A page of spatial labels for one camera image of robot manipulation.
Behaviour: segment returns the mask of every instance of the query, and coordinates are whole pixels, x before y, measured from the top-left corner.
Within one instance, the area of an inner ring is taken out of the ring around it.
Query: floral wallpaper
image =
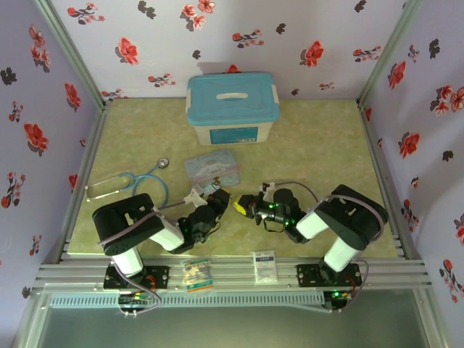
[[[181,97],[192,76],[237,70],[307,99],[360,95],[405,0],[51,2],[104,99]]]
[[[35,4],[7,1],[2,11],[0,347],[10,347],[62,232],[96,107]]]
[[[453,347],[464,342],[463,12],[460,0],[425,0],[365,103]]]

